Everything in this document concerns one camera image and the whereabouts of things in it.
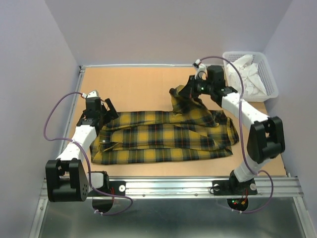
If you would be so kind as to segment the yellow plaid long sleeve shirt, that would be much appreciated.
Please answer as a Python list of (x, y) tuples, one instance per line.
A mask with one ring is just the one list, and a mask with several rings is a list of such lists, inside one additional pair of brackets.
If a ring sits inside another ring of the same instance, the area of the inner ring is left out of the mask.
[(91, 145), (99, 165), (184, 162), (228, 157), (239, 135), (222, 110), (208, 110), (198, 97), (171, 88), (171, 111), (119, 112)]

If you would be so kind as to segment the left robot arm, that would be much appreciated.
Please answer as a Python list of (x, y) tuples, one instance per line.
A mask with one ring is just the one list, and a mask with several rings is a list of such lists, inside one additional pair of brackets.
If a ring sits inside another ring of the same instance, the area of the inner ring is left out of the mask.
[(48, 198), (51, 202), (85, 201), (90, 190), (83, 163), (87, 151), (102, 127), (118, 118), (110, 99), (102, 100), (97, 91), (82, 93), (86, 109), (76, 124), (74, 135), (66, 138), (68, 145), (45, 166)]

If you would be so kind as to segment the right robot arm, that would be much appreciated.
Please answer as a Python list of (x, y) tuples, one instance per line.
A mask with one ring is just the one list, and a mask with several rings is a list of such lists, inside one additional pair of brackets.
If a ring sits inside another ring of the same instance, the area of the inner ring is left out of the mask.
[(262, 173), (263, 166), (285, 150), (283, 123), (279, 117), (269, 117), (246, 102), (231, 86), (226, 86), (221, 66), (206, 67), (201, 62), (193, 64), (194, 75), (189, 76), (182, 97), (194, 98), (209, 95), (221, 108), (235, 115), (239, 126), (249, 129), (247, 144), (241, 145), (243, 162), (234, 169), (228, 180), (218, 184), (218, 193), (240, 193), (249, 189), (253, 179)]

